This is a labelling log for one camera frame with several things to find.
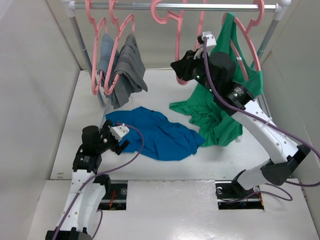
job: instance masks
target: gray cloth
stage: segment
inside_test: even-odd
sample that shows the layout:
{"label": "gray cloth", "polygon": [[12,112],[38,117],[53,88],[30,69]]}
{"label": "gray cloth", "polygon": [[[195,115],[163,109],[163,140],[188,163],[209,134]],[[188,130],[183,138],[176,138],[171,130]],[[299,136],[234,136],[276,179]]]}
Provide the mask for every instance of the gray cloth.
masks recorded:
{"label": "gray cloth", "polygon": [[148,91],[143,79],[146,68],[141,60],[135,36],[130,33],[121,48],[117,65],[113,71],[112,81],[116,74],[119,79],[112,92],[113,109],[118,109],[127,102],[131,93]]}
{"label": "gray cloth", "polygon": [[[100,60],[99,60],[99,67],[98,67],[99,74],[100,74],[100,71],[103,71],[103,76],[101,81],[102,87],[105,85],[106,74],[108,71],[108,66],[109,66],[111,53],[112,53],[112,49],[114,48],[114,45],[115,45],[115,42],[113,41],[113,39],[110,37],[108,33],[105,33],[102,38],[101,49],[100,49]],[[112,84],[112,81],[111,81],[112,74],[116,68],[118,59],[119,59],[119,52],[117,50],[114,56],[114,62],[111,69],[111,75],[110,75],[108,87],[110,87]]]}

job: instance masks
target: white bracket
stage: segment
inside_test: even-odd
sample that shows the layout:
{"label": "white bracket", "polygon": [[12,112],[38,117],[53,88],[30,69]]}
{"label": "white bracket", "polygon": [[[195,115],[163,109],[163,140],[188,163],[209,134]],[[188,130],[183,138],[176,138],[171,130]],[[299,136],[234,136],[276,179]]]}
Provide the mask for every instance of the white bracket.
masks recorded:
{"label": "white bracket", "polygon": [[202,33],[201,39],[204,41],[206,38],[206,46],[207,47],[215,47],[217,45],[215,36],[213,36],[212,32],[210,31],[204,31]]}
{"label": "white bracket", "polygon": [[274,11],[273,19],[276,21],[280,21],[282,17],[285,15],[285,12],[290,4],[291,0],[280,0]]}
{"label": "white bracket", "polygon": [[110,127],[110,133],[120,142],[122,138],[129,133],[129,128],[125,125]]}
{"label": "white bracket", "polygon": [[61,0],[65,8],[66,14],[69,18],[73,18],[75,14],[75,1],[73,0]]}
{"label": "white bracket", "polygon": [[[204,41],[206,39],[206,47],[215,47],[217,45],[215,36],[213,36],[212,32],[210,31],[204,31],[202,33],[201,39]],[[203,45],[199,45],[199,49],[196,51],[196,53],[193,56],[193,59],[199,59],[203,56],[204,47]]]}

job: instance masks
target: clothes hanger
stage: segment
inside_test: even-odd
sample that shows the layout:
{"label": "clothes hanger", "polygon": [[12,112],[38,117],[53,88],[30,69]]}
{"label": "clothes hanger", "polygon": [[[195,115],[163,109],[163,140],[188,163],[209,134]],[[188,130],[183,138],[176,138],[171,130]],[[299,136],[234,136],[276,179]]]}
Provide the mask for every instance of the clothes hanger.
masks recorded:
{"label": "clothes hanger", "polygon": [[[169,10],[167,12],[167,15],[164,18],[160,18],[156,10],[157,4],[160,2],[162,2],[162,0],[152,0],[151,6],[150,6],[151,15],[158,24],[167,24],[170,19],[174,19],[177,21],[177,30],[176,30],[176,38],[175,38],[175,60],[178,61],[180,60],[180,38],[181,38],[182,23],[184,19],[184,11],[181,10],[180,14],[178,15]],[[205,11],[201,11],[198,30],[197,30],[197,36],[199,36],[202,32],[204,17],[205,17]],[[196,50],[198,47],[199,47],[199,44],[198,44],[198,41],[196,41],[194,50]],[[186,85],[188,83],[187,81],[183,81],[177,76],[176,76],[176,80],[181,85]]]}
{"label": "clothes hanger", "polygon": [[[99,24],[97,26],[95,18],[91,16],[90,4],[92,3],[92,1],[93,0],[85,0],[85,11],[86,11],[87,17],[89,19],[89,22],[93,25],[94,34],[95,34],[94,46],[93,46],[93,59],[92,59],[91,90],[92,90],[92,94],[93,95],[97,95],[98,92],[99,92],[99,87],[100,87],[100,84],[102,82],[102,77],[103,77],[103,72],[101,71],[100,74],[99,74],[98,83],[96,85],[95,78],[96,78],[98,38],[99,38],[100,30],[101,30],[103,24],[105,26],[105,32],[106,33],[108,32],[108,28],[107,28],[107,20],[106,20],[105,17],[100,20],[100,22],[99,22]],[[106,95],[110,95],[112,93],[112,91],[115,88],[115,85],[116,85],[116,83],[118,82],[118,79],[119,79],[119,75],[116,74],[111,87],[108,88],[110,75],[111,75],[111,70],[112,70],[112,65],[113,65],[114,60],[115,60],[117,47],[119,45],[119,41],[120,41],[121,35],[124,32],[126,26],[128,25],[128,23],[130,21],[132,21],[132,33],[134,33],[134,31],[135,31],[135,17],[133,15],[133,13],[130,14],[124,20],[124,22],[121,24],[121,26],[119,25],[118,18],[115,17],[114,13],[113,13],[113,6],[117,2],[118,2],[118,0],[110,0],[109,1],[110,18],[111,18],[112,23],[116,26],[117,36],[116,36],[116,39],[115,39],[115,42],[114,42],[114,45],[113,45],[113,49],[112,49],[112,52],[111,52],[111,58],[110,58],[108,70],[106,72],[106,77],[105,77],[104,86],[103,86],[104,87],[104,93]]]}
{"label": "clothes hanger", "polygon": [[119,45],[119,41],[120,41],[120,38],[122,36],[122,33],[124,32],[126,26],[128,25],[128,23],[130,21],[132,21],[131,32],[132,33],[135,32],[135,16],[134,16],[133,13],[131,13],[129,16],[126,17],[126,19],[123,21],[121,26],[119,25],[118,18],[114,16],[114,4],[117,3],[117,2],[118,2],[118,0],[109,0],[110,18],[111,18],[111,22],[116,26],[117,36],[116,36],[115,41],[114,41],[114,45],[113,45],[113,49],[112,49],[112,53],[111,53],[111,58],[110,58],[108,70],[106,72],[105,81],[104,81],[104,93],[106,95],[110,95],[112,93],[112,91],[114,90],[114,88],[115,88],[115,86],[116,86],[116,84],[118,82],[118,79],[119,79],[119,74],[116,74],[111,87],[108,88],[108,84],[109,84],[109,81],[110,81],[111,70],[112,70],[112,65],[114,64],[117,47]]}
{"label": "clothes hanger", "polygon": [[85,5],[85,11],[86,15],[89,19],[89,22],[93,25],[94,29],[94,44],[93,44],[93,59],[92,59],[92,73],[91,73],[91,90],[93,95],[97,95],[99,92],[99,87],[102,81],[102,72],[100,73],[100,78],[98,80],[98,83],[96,85],[95,80],[96,80],[96,64],[97,64],[97,49],[98,49],[98,39],[99,39],[99,33],[104,25],[105,32],[108,32],[108,27],[107,27],[107,20],[105,17],[101,18],[101,20],[98,23],[98,26],[96,24],[96,19],[91,16],[90,13],[90,4],[92,3],[93,0],[85,0],[84,5]]}
{"label": "clothes hanger", "polygon": [[[254,4],[257,4],[259,6],[259,15],[257,17],[257,19],[254,19],[254,18],[251,18],[247,28],[245,28],[245,26],[242,24],[242,22],[239,20],[239,18],[235,17],[234,18],[234,22],[235,24],[238,26],[238,28],[240,29],[241,33],[243,34],[244,36],[244,39],[246,41],[246,43],[248,44],[249,46],[249,49],[250,49],[250,52],[251,52],[251,55],[252,55],[252,58],[253,58],[253,62],[254,62],[254,65],[255,65],[255,69],[257,72],[260,72],[261,71],[261,65],[260,65],[260,61],[259,61],[259,58],[258,58],[258,55],[257,55],[257,51],[255,49],[255,46],[249,36],[249,33],[252,29],[252,27],[256,27],[258,26],[262,19],[264,18],[264,15],[265,15],[265,3],[264,3],[264,0],[253,0],[253,3]],[[225,22],[225,19],[226,19],[226,14],[225,13],[222,17],[222,25],[224,24]],[[231,45],[231,48],[236,56],[236,59],[237,59],[237,62],[241,68],[241,71],[242,71],[242,74],[244,76],[244,80],[245,81],[248,81],[249,80],[249,77],[248,77],[248,73],[247,73],[247,70],[246,70],[246,67],[244,65],[244,62],[234,44],[234,42],[232,40],[230,40],[230,45]]]}

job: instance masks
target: black base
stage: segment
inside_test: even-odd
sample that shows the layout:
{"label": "black base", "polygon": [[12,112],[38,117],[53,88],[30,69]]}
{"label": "black base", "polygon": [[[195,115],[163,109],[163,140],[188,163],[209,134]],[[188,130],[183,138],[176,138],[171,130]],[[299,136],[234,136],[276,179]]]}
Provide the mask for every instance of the black base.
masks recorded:
{"label": "black base", "polygon": [[[250,190],[242,189],[241,191],[235,191],[233,188],[232,181],[215,181],[215,189],[217,190],[219,188],[222,188],[222,193],[218,194],[216,191],[215,194],[218,199],[225,200],[225,201],[242,199],[245,196],[248,196],[249,194],[252,194],[254,192],[253,189],[250,189]],[[252,200],[260,201],[259,196],[257,195],[251,196],[250,199],[251,201]]]}
{"label": "black base", "polygon": [[[52,240],[55,235],[55,230],[46,232],[45,240]],[[59,231],[55,240],[92,240],[91,236],[76,230],[75,227],[71,231]]]}
{"label": "black base", "polygon": [[244,210],[244,209],[261,209],[264,205],[261,201],[241,201],[235,203],[218,202],[219,210]]}
{"label": "black base", "polygon": [[[98,209],[101,210],[126,210],[127,209],[127,182],[112,182],[110,184],[110,193],[106,193],[99,204]],[[115,197],[113,198],[113,204],[110,208],[109,202],[112,199],[113,192],[115,191]]]}

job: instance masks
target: cable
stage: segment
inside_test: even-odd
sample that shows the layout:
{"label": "cable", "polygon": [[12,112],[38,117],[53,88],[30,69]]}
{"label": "cable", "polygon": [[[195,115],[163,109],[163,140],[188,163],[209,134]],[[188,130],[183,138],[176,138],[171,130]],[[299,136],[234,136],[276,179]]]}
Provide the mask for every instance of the cable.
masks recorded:
{"label": "cable", "polygon": [[96,212],[100,212],[100,220],[99,220],[98,226],[96,227],[96,230],[95,230],[95,232],[93,234],[92,240],[94,240],[94,238],[95,238],[95,236],[96,236],[96,234],[97,234],[97,232],[98,232],[98,230],[100,228],[100,225],[101,225],[101,222],[102,222],[102,218],[103,218],[103,215],[104,215],[104,212],[101,209],[98,209],[98,211],[96,211]]}
{"label": "cable", "polygon": [[[258,116],[255,116],[249,112],[246,112],[245,110],[242,110],[242,109],[239,109],[237,107],[234,107],[232,105],[230,105],[229,103],[227,103],[220,95],[219,93],[217,92],[214,84],[213,84],[213,81],[211,79],[211,76],[210,76],[210,71],[209,71],[209,64],[208,64],[208,56],[207,56],[207,39],[204,38],[204,44],[203,44],[203,57],[204,57],[204,68],[205,68],[205,73],[206,73],[206,77],[208,78],[208,83],[214,93],[214,97],[216,97],[223,105],[225,105],[227,108],[233,110],[233,111],[236,111],[236,112],[240,112],[242,114],[245,114],[251,118],[254,118],[254,119],[257,119],[259,120],[261,123],[265,124],[265,125],[268,125],[270,128],[274,129],[274,130],[277,130],[278,132],[280,133],[283,133],[295,140],[297,140],[298,142],[306,145],[308,148],[310,148],[315,154],[316,156],[318,157],[318,161],[320,159],[320,152],[315,149],[311,144],[307,143],[306,141],[304,141],[303,139],[301,139],[300,137],[298,136],[295,136],[293,134],[291,134],[290,132],[284,130],[284,129],[281,129],[269,122],[267,122],[266,120],[258,117]],[[287,184],[291,184],[291,185],[295,185],[295,186],[300,186],[300,187],[317,187],[320,185],[320,181],[317,182],[317,183],[314,183],[314,184],[300,184],[300,183],[295,183],[295,182],[291,182],[291,181],[285,181]]]}
{"label": "cable", "polygon": [[100,173],[98,173],[98,174],[90,177],[87,181],[85,181],[85,182],[82,184],[82,186],[79,188],[79,191],[78,191],[78,192],[76,193],[76,195],[74,196],[74,199],[73,199],[72,202],[70,203],[70,206],[69,206],[68,209],[65,211],[65,214],[64,214],[63,218],[61,219],[59,225],[55,228],[55,232],[54,232],[54,235],[53,235],[52,240],[56,240],[57,235],[58,235],[58,232],[59,232],[59,230],[61,229],[62,224],[63,224],[64,221],[66,220],[66,218],[67,218],[67,216],[68,216],[68,213],[71,211],[71,209],[72,209],[73,205],[75,204],[77,198],[79,197],[81,191],[84,189],[84,187],[85,187],[92,179],[95,179],[96,177],[99,177],[99,176],[101,176],[101,175],[103,175],[103,174],[108,174],[108,173],[111,173],[111,172],[113,172],[113,171],[119,170],[119,169],[127,166],[128,164],[132,163],[132,162],[139,156],[139,154],[141,153],[141,151],[142,151],[142,149],[144,148],[144,145],[145,145],[144,136],[142,135],[142,133],[140,132],[140,130],[137,129],[136,127],[130,126],[130,125],[126,125],[126,124],[125,124],[125,126],[128,127],[128,128],[131,128],[131,129],[136,130],[136,131],[139,133],[139,135],[141,136],[142,145],[141,145],[140,150],[137,152],[137,154],[136,154],[130,161],[126,162],[125,164],[123,164],[123,165],[121,165],[121,166],[118,166],[118,167],[115,167],[115,168],[113,168],[113,169],[107,170],[107,171],[102,171],[102,172],[100,172]]}
{"label": "cable", "polygon": [[116,196],[116,191],[113,190],[111,200],[109,201],[109,210],[111,210],[112,204],[114,204],[115,196]]}
{"label": "cable", "polygon": [[270,184],[270,183],[265,183],[265,185],[272,186],[272,187],[274,187],[274,188],[277,188],[277,189],[283,191],[285,194],[288,195],[289,198],[285,198],[285,197],[283,197],[283,196],[279,196],[279,195],[274,194],[274,193],[269,192],[269,191],[255,191],[255,192],[250,193],[248,196],[245,196],[245,197],[243,197],[243,198],[236,199],[236,200],[224,201],[224,202],[225,202],[226,204],[234,204],[234,203],[240,202],[240,201],[242,201],[242,200],[248,199],[248,198],[250,198],[251,196],[257,195],[257,194],[269,194],[269,195],[271,195],[271,196],[274,196],[274,197],[276,197],[276,198],[279,198],[279,199],[282,199],[282,200],[285,200],[285,201],[289,201],[289,202],[291,202],[291,201],[294,199],[289,192],[287,192],[286,190],[284,190],[283,188],[281,188],[281,187],[279,187],[279,186],[272,185],[272,184]]}

